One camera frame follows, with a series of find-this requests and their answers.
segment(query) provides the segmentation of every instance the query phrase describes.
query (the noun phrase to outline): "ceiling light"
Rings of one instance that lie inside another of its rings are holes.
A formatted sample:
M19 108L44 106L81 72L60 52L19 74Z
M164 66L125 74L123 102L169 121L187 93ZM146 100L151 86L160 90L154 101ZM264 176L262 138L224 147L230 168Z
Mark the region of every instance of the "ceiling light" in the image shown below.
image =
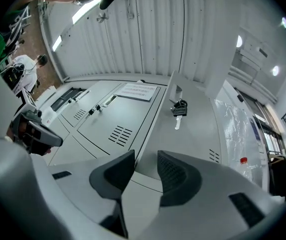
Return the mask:
M273 76L277 76L279 73L279 67L278 66L274 66L274 68L272 69L272 73Z
M282 18L282 25L284 26L284 28L286 28L286 18L285 17Z
M239 48L239 47L241 47L242 45L243 45L243 40L242 40L241 36L239 35L239 36L238 36L238 40L237 40L237 45L236 45L236 47Z
M57 38L57 40L55 41L54 45L53 45L53 52L56 51L57 47L59 46L59 44L62 42L62 37L59 36Z
M72 17L73 24L77 23L84 14L91 10L94 6L98 5L101 0L93 0L89 3L84 4Z

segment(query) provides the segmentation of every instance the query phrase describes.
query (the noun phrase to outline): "window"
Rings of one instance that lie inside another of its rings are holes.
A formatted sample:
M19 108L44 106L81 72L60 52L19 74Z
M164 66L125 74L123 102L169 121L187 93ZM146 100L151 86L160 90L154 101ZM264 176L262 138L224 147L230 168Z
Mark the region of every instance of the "window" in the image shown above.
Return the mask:
M243 96L246 104L255 115L254 119L257 123L257 126L260 129L261 134L264 134L265 138L263 139L263 142L267 151L271 154L282 153L282 150L285 150L283 138L280 135L278 127L268 109L263 104L246 95L245 93L242 93L238 90L236 91Z
M69 99L76 98L79 96L85 89L76 89L71 88L66 93L64 93L61 97L59 97L51 106L51 108L56 112L59 110L60 107L62 107Z

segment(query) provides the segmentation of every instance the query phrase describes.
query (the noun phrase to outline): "corrugated metal wall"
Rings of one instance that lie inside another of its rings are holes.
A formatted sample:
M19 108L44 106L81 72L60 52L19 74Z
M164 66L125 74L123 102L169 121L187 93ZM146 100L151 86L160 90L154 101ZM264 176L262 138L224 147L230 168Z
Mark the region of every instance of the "corrugated metal wall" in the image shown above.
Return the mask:
M208 62L213 57L220 60L219 54L211 53L215 24L225 24L215 20L217 4L216 0L115 0L105 11L92 9L75 25L70 23L75 5L55 4L48 23L51 36L64 32L56 53L65 76L170 76L176 70L205 83ZM98 23L103 12L109 19Z

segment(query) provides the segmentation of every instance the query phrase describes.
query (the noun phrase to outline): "vent slot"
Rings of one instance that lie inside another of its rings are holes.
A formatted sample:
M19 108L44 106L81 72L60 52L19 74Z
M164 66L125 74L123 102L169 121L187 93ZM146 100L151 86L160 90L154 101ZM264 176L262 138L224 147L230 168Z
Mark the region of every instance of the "vent slot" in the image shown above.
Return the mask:
M125 129L124 127L118 125L115 127L108 139L124 147L125 144L127 144L132 132L132 130Z
M211 149L209 149L209 159L214 161L214 162L217 162L219 164L221 162L221 156L218 153L216 153L213 150L211 150Z
M76 114L74 115L74 118L76 120L80 120L85 113L86 113L86 111L80 109L78 112L76 112Z

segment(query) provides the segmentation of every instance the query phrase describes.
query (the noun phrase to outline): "cable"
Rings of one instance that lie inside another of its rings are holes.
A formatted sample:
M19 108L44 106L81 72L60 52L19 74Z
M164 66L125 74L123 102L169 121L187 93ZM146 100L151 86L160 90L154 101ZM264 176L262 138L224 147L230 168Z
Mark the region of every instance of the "cable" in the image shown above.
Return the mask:
M130 14L130 12L129 12L130 2L129 2L129 0L127 0L127 2L128 2L128 6L127 6L127 13L128 13L128 15L129 15L129 14Z

